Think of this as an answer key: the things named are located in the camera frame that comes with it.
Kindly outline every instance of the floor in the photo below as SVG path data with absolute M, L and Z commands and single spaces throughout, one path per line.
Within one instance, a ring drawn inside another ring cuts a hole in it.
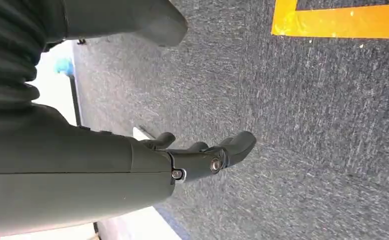
M 273 36 L 273 1 L 173 3 L 190 27 L 178 47 L 119 34 L 74 51 L 92 129 L 169 131 L 174 147 L 258 138 L 243 164 L 156 206 L 180 237 L 389 239 L 389 39 Z

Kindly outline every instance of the robotic hand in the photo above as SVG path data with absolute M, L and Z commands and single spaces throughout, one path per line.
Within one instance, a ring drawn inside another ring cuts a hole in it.
M 71 126 L 33 104 L 35 65 L 49 43 L 132 32 L 177 45 L 187 23 L 168 0 L 0 0 L 0 236 L 122 215 L 171 196 L 176 182 L 217 174 L 256 143 L 249 132 L 218 146 L 167 149 L 164 133 L 137 141 Z

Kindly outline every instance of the metal bolt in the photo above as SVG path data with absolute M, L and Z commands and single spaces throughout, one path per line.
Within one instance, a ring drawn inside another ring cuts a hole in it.
M 212 172 L 217 173 L 221 169 L 221 161 L 216 157 L 212 159 L 210 169 L 212 170 Z
M 181 170 L 174 170 L 171 173 L 171 176 L 175 180 L 179 180 L 183 177 L 183 172 Z

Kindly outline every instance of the blue object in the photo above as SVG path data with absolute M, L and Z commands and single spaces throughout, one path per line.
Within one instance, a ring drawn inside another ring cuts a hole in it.
M 74 76 L 74 65 L 70 58 L 60 58 L 54 65 L 54 71 L 57 74 L 64 73 L 68 77 Z

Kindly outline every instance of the prosthetic hand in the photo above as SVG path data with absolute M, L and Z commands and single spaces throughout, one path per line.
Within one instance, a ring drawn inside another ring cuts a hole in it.
M 0 236 L 69 227 L 159 203 L 176 182 L 217 174 L 256 143 L 249 132 L 218 146 L 167 149 L 175 137 L 137 141 L 67 123 L 33 104 L 25 82 L 49 42 L 134 32 L 161 46 L 187 31 L 168 0 L 0 0 Z

